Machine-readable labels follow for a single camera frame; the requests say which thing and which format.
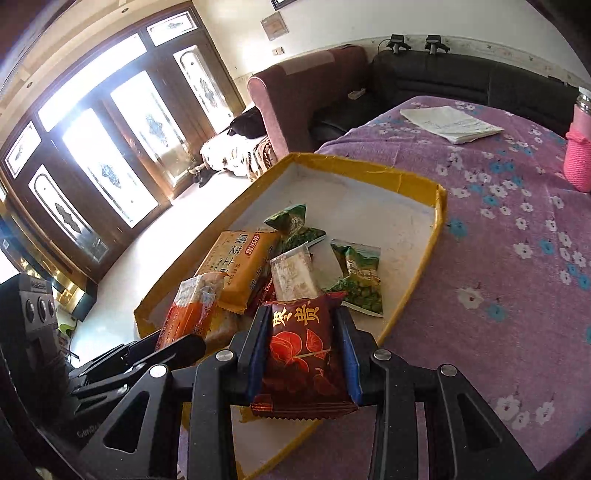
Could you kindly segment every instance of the bed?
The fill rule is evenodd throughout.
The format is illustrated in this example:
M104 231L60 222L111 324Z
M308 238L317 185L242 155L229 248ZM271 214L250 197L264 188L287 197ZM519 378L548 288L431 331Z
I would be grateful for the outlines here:
M455 146L400 115L444 105L505 132ZM538 469L591 426L591 199L562 176L565 150L564 138L530 120L429 96L319 150L448 190L444 232L385 347L422 367L457 365ZM362 409L324 422L261 478L367 478L374 417Z

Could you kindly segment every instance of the pink armchair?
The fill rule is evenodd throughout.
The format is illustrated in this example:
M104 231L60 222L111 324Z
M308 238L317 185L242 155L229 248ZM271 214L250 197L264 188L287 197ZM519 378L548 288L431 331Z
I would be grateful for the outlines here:
M289 59L248 81L277 158L313 151L309 125L314 112L365 86L368 58L345 45Z

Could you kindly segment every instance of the red snack bag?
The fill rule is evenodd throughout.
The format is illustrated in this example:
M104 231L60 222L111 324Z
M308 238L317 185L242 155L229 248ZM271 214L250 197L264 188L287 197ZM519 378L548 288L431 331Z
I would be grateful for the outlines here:
M347 393L343 365L333 345L329 309L345 294L271 302L273 327L256 416L335 419L357 410Z
M160 330L156 351L189 333L195 333L205 340L225 276L225 273L220 272L204 273L181 282Z

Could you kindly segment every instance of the tiled floor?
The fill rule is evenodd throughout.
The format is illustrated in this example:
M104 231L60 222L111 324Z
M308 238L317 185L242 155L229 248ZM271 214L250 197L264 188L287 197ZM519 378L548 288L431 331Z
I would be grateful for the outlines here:
M189 187L129 246L99 283L96 304L76 328L70 347L80 364L138 338L134 309L195 237L249 185L246 178L224 172L201 189Z

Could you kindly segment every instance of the glass door panel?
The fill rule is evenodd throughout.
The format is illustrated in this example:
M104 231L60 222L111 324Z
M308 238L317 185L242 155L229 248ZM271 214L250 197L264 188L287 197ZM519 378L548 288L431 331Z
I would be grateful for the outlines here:
M115 105L152 161L160 164L174 187L194 159L187 140L158 94L147 72L111 93Z
M74 120L62 139L76 163L130 227L158 206L93 109Z
M196 28L197 25L192 19L191 14L189 12L183 12L161 20L154 25L150 25L147 30L148 35L150 35L154 45L157 47L166 43L168 40L172 40Z
M6 157L6 165L8 165L10 173L12 173L12 178L17 178L17 175L40 143L41 137L39 137L33 122L29 122Z
M66 235L94 262L100 263L109 248L66 198L44 165L29 182L29 188Z
M146 53L138 34L106 50L62 85L39 109L39 119L48 132L93 88L129 62Z
M185 48L174 54L174 59L199 104L205 111L216 133L222 132L234 118L217 81L210 71L198 46Z

